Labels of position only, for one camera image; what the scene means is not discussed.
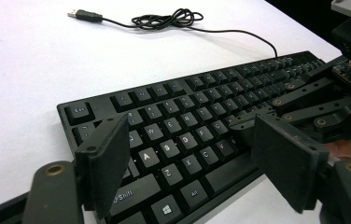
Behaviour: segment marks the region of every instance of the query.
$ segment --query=black keyboard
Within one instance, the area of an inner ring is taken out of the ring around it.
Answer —
[[[270,107],[290,79],[323,64],[304,51],[57,108],[72,150],[101,120],[129,115],[132,159],[107,223],[191,223],[261,175],[229,123]]]

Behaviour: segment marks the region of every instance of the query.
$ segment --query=usb connector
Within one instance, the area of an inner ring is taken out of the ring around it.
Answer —
[[[103,16],[94,12],[89,12],[85,10],[72,10],[67,13],[69,17],[76,18],[81,21],[90,21],[90,22],[102,22]]]

